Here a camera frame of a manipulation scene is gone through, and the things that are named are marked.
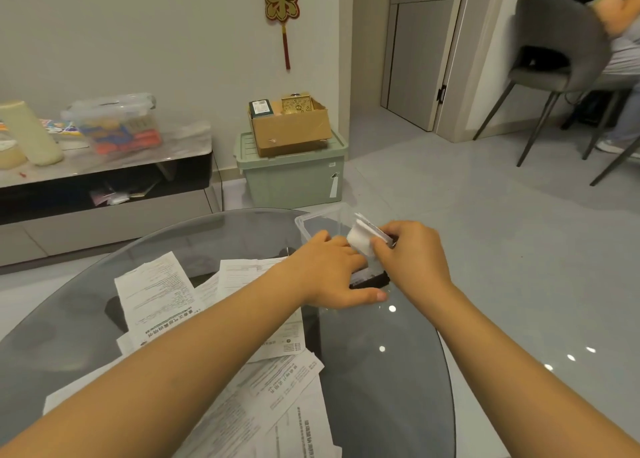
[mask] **green storage bin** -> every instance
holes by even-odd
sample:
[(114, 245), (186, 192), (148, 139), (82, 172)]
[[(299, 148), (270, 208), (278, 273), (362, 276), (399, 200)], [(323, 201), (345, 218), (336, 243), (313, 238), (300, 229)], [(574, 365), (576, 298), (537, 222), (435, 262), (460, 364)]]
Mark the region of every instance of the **green storage bin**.
[(342, 200), (348, 144), (339, 134), (325, 149), (261, 158), (252, 132), (240, 134), (234, 155), (255, 207), (299, 208)]

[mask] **chair back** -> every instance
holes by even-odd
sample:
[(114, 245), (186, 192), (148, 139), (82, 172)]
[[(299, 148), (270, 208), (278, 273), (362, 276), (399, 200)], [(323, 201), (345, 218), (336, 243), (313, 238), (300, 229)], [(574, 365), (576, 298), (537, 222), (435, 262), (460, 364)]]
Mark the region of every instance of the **chair back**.
[(567, 91), (589, 90), (612, 56), (611, 39), (595, 11), (574, 0), (518, 0), (516, 46), (555, 50), (570, 62)]

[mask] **white sneaker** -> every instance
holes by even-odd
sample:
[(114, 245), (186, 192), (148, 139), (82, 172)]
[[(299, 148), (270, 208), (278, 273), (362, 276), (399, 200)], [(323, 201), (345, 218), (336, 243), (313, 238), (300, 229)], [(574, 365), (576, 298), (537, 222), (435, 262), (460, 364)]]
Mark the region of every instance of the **white sneaker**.
[[(626, 139), (625, 141), (611, 141), (609, 139), (605, 139), (604, 141), (600, 141), (596, 144), (596, 149), (604, 151), (605, 153), (622, 154), (633, 141), (635, 141), (635, 139)], [(631, 155), (631, 157), (640, 158), (640, 153), (636, 151)]]

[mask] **clear storage container with toys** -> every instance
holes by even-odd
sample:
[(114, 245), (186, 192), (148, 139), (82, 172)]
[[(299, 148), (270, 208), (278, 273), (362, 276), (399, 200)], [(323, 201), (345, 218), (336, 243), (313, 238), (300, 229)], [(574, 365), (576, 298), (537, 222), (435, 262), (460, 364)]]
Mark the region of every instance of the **clear storage container with toys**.
[(150, 148), (162, 144), (149, 93), (78, 100), (62, 111), (98, 154)]

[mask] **chinese new year decoration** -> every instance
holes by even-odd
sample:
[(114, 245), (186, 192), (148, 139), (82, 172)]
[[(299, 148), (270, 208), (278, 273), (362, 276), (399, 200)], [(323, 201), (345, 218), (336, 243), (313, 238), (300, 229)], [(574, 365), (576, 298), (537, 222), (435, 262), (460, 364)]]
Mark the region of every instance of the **chinese new year decoration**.
[(265, 12), (271, 21), (279, 21), (282, 25), (282, 43), (284, 45), (284, 61), (287, 70), (291, 70), (289, 62), (289, 44), (287, 42), (287, 20), (296, 19), (300, 16), (298, 0), (264, 0), (266, 3)]

